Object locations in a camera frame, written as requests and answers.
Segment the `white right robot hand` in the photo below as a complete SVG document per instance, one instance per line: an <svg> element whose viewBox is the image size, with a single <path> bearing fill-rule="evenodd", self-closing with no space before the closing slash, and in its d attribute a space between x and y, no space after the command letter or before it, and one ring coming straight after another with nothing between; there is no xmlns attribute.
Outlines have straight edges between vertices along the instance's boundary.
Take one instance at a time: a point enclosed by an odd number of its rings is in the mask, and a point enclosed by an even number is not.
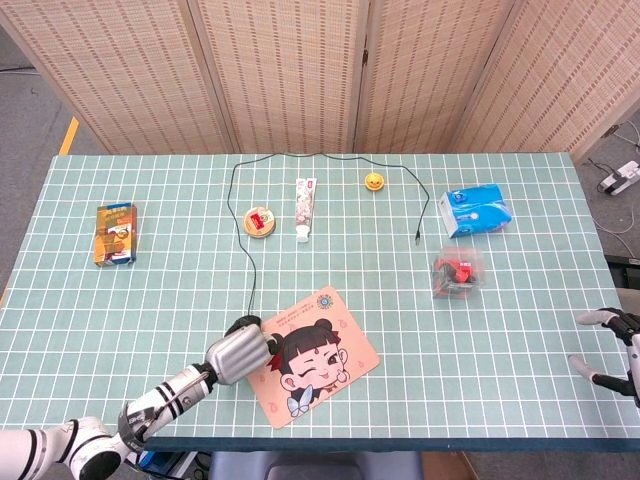
<svg viewBox="0 0 640 480"><path fill-rule="evenodd" d="M639 316L617 308L589 311L576 319L580 325L600 325L611 330L626 348L629 368L625 379L593 370L579 355L569 355L573 369L590 383L631 397L639 407Z"/></svg>

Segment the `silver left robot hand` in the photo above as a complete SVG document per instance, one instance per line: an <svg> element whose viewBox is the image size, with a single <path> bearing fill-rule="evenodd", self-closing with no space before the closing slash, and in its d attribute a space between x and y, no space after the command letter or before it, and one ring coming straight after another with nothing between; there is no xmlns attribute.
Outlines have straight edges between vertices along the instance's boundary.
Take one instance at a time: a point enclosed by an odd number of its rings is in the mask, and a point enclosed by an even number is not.
<svg viewBox="0 0 640 480"><path fill-rule="evenodd" d="M243 326L211 345L205 355L207 379L230 386L266 365L279 351L278 341L256 324Z"/></svg>

